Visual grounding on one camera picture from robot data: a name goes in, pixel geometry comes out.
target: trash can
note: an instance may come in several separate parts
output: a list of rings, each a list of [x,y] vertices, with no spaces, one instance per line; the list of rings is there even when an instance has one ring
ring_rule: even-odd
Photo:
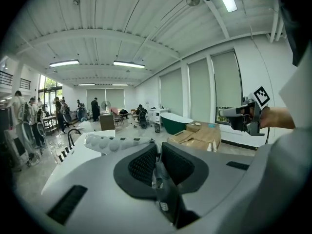
[[[160,125],[157,123],[154,123],[155,133],[160,133]]]

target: black and white square marker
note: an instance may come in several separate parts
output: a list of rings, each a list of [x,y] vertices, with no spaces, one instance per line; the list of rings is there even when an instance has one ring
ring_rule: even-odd
[[[270,97],[268,96],[267,92],[264,90],[262,86],[258,88],[253,94],[258,100],[261,107],[267,104],[270,100]]]

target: black mesh pad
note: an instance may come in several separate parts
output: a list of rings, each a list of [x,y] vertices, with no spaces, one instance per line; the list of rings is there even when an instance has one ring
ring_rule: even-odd
[[[156,192],[152,189],[152,175],[156,155],[156,145],[151,143],[119,161],[114,168],[114,179],[117,185],[132,197],[155,200]]]
[[[196,192],[209,174],[208,165],[203,160],[167,142],[162,143],[161,160],[181,194]]]

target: white cabinet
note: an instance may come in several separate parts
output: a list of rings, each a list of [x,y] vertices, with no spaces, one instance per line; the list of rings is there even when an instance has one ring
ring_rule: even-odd
[[[150,115],[150,121],[157,123],[159,125],[161,125],[161,117],[160,114],[161,113],[165,113],[168,112],[168,109],[150,109],[149,110],[149,115]]]

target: black railing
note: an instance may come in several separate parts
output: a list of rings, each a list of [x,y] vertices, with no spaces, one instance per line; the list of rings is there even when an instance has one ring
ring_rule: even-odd
[[[30,83],[31,83],[31,81],[21,78],[19,87],[25,88],[25,89],[30,89]]]
[[[0,83],[8,86],[12,86],[13,75],[0,71]]]

